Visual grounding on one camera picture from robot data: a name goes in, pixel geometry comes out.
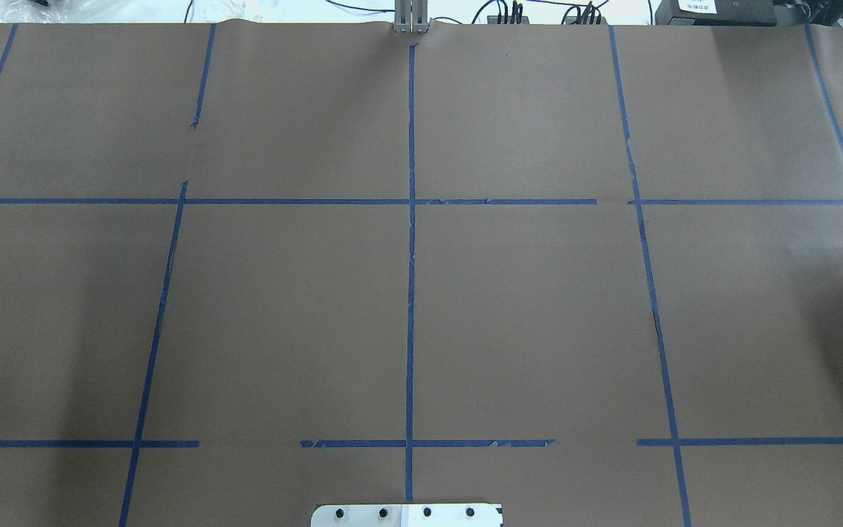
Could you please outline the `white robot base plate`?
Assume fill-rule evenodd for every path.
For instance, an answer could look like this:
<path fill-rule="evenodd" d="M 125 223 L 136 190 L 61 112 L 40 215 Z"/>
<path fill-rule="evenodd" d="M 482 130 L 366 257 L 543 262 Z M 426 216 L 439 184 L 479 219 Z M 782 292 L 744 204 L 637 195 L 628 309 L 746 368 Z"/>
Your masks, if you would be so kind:
<path fill-rule="evenodd" d="M 503 526 L 500 504 L 325 504 L 311 526 Z"/>

